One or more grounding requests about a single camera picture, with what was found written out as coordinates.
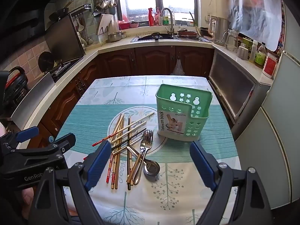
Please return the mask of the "person's left hand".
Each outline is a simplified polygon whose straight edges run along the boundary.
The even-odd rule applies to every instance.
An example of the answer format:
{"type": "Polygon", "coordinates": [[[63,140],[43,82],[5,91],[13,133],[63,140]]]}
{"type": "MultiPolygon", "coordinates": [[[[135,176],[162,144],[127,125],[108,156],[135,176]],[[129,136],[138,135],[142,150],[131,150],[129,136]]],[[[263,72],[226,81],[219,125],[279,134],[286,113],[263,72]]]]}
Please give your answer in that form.
{"type": "Polygon", "coordinates": [[[30,206],[34,199],[34,189],[32,187],[23,189],[21,195],[25,205],[30,206]]]}

